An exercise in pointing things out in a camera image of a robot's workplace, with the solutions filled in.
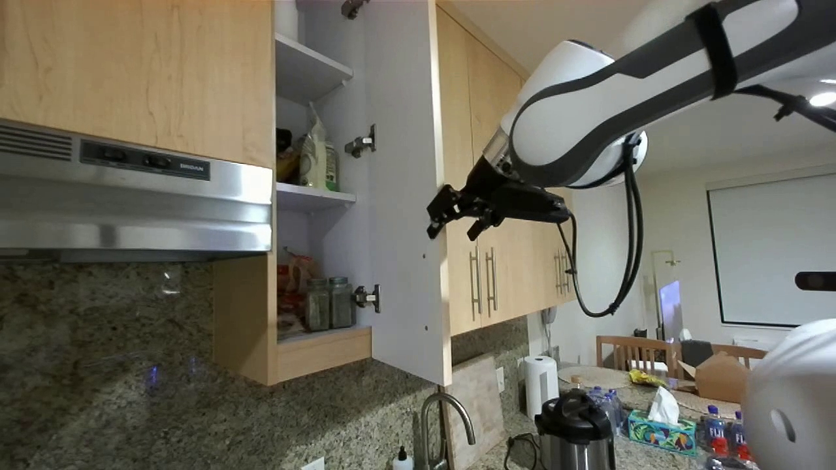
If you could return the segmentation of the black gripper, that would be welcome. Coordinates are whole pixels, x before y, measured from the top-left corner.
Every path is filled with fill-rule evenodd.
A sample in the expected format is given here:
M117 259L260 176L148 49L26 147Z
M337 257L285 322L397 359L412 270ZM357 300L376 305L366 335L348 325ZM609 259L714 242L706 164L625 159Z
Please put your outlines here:
M437 239L451 219L472 216L468 240L477 240L480 233L498 228L503 219L565 222L570 216L561 197L508 177L486 159L474 162L460 192L440 186L426 211L427 239Z

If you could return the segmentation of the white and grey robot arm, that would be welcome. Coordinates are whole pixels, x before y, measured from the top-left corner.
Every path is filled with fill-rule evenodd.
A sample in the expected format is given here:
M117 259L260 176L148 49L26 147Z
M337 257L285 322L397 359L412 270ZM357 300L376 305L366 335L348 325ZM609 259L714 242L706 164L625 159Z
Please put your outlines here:
M480 235L507 219L570 219L565 188L636 169L644 132L702 101L764 96L771 81L834 49L836 0L702 0L634 49L609 58L566 40L528 79L468 184L427 205L427 231L465 216ZM742 400L761 470L834 470L836 330L791 330L751 369Z

